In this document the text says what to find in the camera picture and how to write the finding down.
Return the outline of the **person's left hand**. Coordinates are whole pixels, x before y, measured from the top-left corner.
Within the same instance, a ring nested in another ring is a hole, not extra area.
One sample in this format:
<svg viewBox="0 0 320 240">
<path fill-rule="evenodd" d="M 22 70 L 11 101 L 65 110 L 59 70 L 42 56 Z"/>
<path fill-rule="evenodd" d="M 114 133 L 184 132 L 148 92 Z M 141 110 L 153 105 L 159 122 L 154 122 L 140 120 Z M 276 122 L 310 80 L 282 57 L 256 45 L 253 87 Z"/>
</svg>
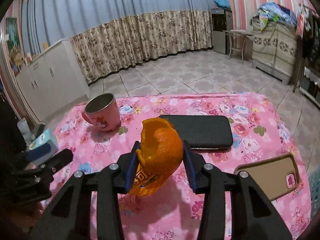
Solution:
<svg viewBox="0 0 320 240">
<path fill-rule="evenodd" d="M 30 230 L 42 215 L 40 202 L 1 202 L 1 239 L 30 239 Z"/>
</svg>

